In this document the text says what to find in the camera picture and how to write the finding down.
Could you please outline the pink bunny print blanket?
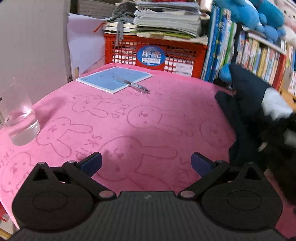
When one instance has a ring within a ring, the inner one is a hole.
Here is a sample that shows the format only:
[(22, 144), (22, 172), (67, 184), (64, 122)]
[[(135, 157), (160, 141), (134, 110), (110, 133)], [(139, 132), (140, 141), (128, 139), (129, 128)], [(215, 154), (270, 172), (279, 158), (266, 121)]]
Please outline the pink bunny print blanket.
[[(144, 85), (150, 94), (110, 95), (71, 82), (36, 105), (42, 129), (30, 144), (1, 137), (1, 201), (19, 226), (11, 240), (285, 240), (264, 171), (230, 164), (236, 135), (215, 99), (225, 91), (157, 71)], [(114, 200), (94, 200), (62, 168), (94, 152), (102, 167), (92, 179)], [(182, 200), (200, 179), (194, 152), (230, 167), (198, 200)]]

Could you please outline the stack of papers and magazines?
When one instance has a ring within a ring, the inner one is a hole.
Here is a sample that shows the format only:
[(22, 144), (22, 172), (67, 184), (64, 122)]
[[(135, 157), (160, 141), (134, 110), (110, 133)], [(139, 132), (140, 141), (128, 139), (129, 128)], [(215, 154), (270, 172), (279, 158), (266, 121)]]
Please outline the stack of papers and magazines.
[(99, 27), (115, 35), (208, 44), (203, 27), (210, 19), (197, 1), (122, 1)]

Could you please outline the row of standing books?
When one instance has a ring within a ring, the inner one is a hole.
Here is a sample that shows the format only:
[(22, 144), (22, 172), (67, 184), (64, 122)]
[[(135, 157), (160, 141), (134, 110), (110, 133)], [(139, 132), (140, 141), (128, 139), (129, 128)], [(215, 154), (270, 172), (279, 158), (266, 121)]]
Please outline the row of standing books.
[[(295, 9), (295, 1), (285, 4)], [(201, 1), (201, 9), (210, 13), (202, 80), (232, 89), (232, 83), (221, 81), (219, 71), (225, 64), (236, 64), (275, 89), (295, 95), (295, 49), (284, 37), (269, 42), (263, 33), (232, 22), (230, 11), (213, 1)]]

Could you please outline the white paper sheet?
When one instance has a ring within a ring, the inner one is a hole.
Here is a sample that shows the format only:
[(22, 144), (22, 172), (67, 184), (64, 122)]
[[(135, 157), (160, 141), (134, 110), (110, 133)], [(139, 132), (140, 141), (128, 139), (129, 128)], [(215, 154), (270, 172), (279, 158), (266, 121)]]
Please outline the white paper sheet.
[(66, 27), (72, 78), (76, 79), (104, 58), (104, 19), (69, 14)]

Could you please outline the red plastic crate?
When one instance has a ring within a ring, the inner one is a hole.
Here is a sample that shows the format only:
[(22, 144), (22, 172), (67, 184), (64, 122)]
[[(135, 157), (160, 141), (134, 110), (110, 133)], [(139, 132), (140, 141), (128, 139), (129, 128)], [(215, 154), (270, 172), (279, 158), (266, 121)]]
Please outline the red plastic crate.
[(105, 62), (136, 65), (200, 78), (207, 46), (200, 43), (104, 34)]

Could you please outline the clear drinking glass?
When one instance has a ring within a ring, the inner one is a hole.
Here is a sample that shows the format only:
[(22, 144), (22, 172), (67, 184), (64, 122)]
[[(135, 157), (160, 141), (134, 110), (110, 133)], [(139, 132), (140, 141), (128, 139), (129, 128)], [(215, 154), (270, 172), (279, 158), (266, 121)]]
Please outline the clear drinking glass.
[(27, 91), (15, 78), (1, 87), (1, 125), (15, 146), (28, 144), (40, 131)]

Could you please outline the blue plush ball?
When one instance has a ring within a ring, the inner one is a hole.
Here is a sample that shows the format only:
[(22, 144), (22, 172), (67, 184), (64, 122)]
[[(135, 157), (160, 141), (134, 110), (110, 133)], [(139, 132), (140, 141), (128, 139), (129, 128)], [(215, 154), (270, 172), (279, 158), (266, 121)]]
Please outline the blue plush ball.
[(219, 71), (219, 78), (224, 83), (231, 83), (232, 77), (229, 69), (230, 64), (225, 64)]

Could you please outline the blue notebook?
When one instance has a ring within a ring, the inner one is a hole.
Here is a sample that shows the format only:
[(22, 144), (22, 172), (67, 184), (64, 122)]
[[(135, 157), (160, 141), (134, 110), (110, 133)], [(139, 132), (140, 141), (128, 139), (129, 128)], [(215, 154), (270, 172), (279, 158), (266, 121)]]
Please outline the blue notebook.
[(138, 84), (150, 77), (152, 77), (152, 74), (147, 72), (123, 67), (112, 67), (80, 77), (76, 79), (76, 81), (107, 93), (114, 94), (128, 87), (128, 85), (124, 83), (117, 82), (116, 79), (128, 80)]

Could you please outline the wooden drawer organizer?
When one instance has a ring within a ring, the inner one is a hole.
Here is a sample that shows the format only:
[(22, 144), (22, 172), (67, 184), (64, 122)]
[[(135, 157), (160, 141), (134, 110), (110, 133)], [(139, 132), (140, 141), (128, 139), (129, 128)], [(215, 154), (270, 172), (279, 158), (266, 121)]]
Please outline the wooden drawer organizer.
[(295, 96), (290, 94), (284, 89), (280, 90), (281, 97), (285, 100), (285, 102), (293, 109), (293, 111), (296, 110), (296, 101)]

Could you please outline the pink white plush toy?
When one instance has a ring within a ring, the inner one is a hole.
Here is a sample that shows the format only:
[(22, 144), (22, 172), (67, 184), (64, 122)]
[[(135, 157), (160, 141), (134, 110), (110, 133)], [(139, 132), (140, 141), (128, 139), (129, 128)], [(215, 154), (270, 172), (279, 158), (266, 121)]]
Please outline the pink white plush toy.
[(283, 26), (286, 32), (285, 40), (295, 49), (295, 9), (285, 4), (285, 1), (282, 0), (274, 1), (274, 3), (283, 12), (285, 18), (285, 24)]

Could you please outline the blue plush toy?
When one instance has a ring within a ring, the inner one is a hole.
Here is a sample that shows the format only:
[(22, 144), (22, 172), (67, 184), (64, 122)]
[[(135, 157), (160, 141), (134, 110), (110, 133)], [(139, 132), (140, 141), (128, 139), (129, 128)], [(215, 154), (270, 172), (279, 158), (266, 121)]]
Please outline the blue plush toy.
[(285, 17), (270, 1), (221, 0), (213, 3), (229, 10), (232, 22), (263, 33), (269, 42), (276, 43), (286, 36)]

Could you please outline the white and navy zip jacket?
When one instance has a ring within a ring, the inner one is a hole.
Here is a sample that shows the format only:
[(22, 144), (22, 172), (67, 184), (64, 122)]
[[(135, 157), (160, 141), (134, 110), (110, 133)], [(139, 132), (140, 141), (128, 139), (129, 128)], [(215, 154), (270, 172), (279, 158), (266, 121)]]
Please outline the white and navy zip jacket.
[(250, 71), (235, 64), (228, 70), (235, 93), (218, 91), (215, 99), (236, 135), (230, 164), (254, 162), (262, 171), (270, 169), (286, 199), (295, 204), (295, 110)]

